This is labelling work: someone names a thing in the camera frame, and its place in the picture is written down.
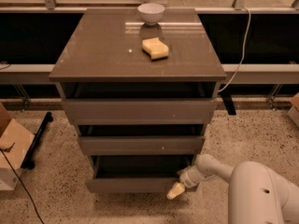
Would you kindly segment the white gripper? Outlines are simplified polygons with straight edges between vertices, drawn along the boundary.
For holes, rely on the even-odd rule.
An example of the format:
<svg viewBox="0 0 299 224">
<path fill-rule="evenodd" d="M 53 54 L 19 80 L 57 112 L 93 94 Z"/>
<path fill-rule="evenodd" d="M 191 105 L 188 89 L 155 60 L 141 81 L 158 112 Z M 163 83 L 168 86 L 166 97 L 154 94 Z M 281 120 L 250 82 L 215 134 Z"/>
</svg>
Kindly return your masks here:
<svg viewBox="0 0 299 224">
<path fill-rule="evenodd" d="M 180 170 L 179 182 L 176 182 L 173 187 L 168 191 L 166 197 L 169 200 L 173 200 L 185 191 L 185 188 L 191 189 L 196 187 L 206 177 L 197 168 L 196 165 L 188 166 L 187 168 Z"/>
</svg>

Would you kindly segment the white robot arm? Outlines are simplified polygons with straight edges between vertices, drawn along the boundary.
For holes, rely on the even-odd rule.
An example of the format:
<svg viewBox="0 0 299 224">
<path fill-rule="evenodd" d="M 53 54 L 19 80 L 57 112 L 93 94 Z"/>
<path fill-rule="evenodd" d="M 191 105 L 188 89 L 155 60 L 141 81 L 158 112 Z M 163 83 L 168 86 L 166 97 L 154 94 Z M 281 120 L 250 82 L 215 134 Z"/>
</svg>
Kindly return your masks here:
<svg viewBox="0 0 299 224">
<path fill-rule="evenodd" d="M 194 165 L 180 171 L 167 198 L 214 177 L 228 184 L 228 224 L 299 224 L 299 187 L 255 161 L 233 167 L 201 154 Z"/>
</svg>

